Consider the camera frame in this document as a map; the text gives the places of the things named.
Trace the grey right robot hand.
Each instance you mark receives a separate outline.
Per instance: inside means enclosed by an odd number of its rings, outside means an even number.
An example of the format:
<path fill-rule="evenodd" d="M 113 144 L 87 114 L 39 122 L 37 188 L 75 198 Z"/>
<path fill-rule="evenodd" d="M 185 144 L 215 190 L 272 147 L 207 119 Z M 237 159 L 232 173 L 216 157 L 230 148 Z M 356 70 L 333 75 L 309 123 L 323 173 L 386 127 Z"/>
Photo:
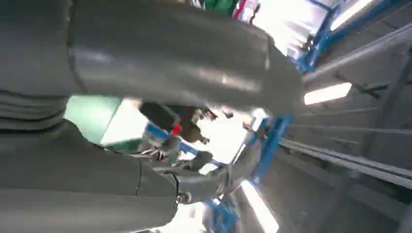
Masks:
<path fill-rule="evenodd" d="M 304 91 L 265 31 L 218 13 L 167 0 L 3 0 L 1 232 L 162 227 L 178 203 L 231 192 L 257 166 L 260 143 L 207 176 L 153 169 L 85 139 L 63 117 L 73 95 L 284 115 Z"/>

